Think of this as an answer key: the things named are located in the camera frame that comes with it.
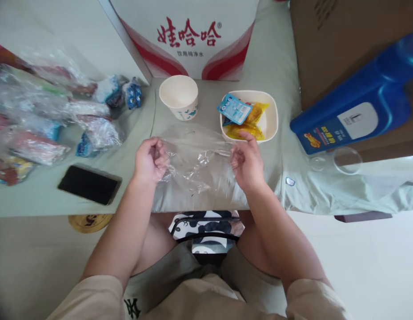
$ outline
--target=t-shirt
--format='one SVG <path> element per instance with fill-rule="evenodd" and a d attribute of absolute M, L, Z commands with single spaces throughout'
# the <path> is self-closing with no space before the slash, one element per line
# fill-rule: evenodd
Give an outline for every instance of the t-shirt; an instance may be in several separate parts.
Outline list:
<path fill-rule="evenodd" d="M 81 281 L 49 316 L 48 320 L 125 319 L 123 289 L 113 276 L 92 276 Z M 320 281 L 301 279 L 287 292 L 286 316 L 294 320 L 346 320 L 351 316 L 336 293 Z M 152 320 L 282 320 L 246 303 L 219 276 L 182 282 L 165 300 L 142 319 Z"/>

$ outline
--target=snack pile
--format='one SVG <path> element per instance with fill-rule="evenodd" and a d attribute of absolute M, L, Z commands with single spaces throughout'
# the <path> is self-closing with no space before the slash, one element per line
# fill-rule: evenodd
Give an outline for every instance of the snack pile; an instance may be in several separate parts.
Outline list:
<path fill-rule="evenodd" d="M 261 116 L 269 104 L 261 102 L 242 102 L 227 94 L 217 110 L 223 114 L 223 127 L 227 127 L 229 138 L 243 140 L 240 132 L 249 132 L 257 140 L 264 140 L 264 134 L 258 126 Z"/>
<path fill-rule="evenodd" d="M 141 106 L 135 78 L 91 81 L 71 58 L 63 66 L 37 53 L 24 57 L 24 70 L 0 65 L 1 184 L 17 184 L 38 165 L 62 161 L 71 147 L 60 143 L 60 133 L 72 124 L 84 129 L 76 156 L 92 158 L 121 146 L 124 134 L 113 115 Z"/>

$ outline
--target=smartphone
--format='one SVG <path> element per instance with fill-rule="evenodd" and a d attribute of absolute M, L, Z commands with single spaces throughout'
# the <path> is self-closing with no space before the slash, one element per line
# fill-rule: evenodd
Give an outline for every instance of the smartphone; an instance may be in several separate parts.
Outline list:
<path fill-rule="evenodd" d="M 58 189 L 99 204 L 109 205 L 113 202 L 120 183 L 120 180 L 72 165 L 67 169 Z"/>

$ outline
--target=shorts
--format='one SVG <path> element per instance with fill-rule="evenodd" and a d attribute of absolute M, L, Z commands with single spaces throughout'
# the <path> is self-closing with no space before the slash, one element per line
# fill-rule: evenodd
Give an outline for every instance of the shorts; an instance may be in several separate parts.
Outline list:
<path fill-rule="evenodd" d="M 138 319 L 159 305 L 183 281 L 219 275 L 246 303 L 265 313 L 285 314 L 286 298 L 280 279 L 267 275 L 245 259 L 233 246 L 221 267 L 201 265 L 192 254 L 192 241 L 173 248 L 147 270 L 129 279 L 124 293 L 127 319 Z"/>

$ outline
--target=white floor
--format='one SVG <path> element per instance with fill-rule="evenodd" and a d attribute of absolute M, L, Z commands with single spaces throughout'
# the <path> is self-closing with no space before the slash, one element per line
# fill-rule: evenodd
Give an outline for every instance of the white floor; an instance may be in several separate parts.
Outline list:
<path fill-rule="evenodd" d="M 292 212 L 354 319 L 413 319 L 413 212 L 344 224 Z M 45 319 L 77 283 L 101 232 L 67 217 L 0 219 L 0 311 Z"/>

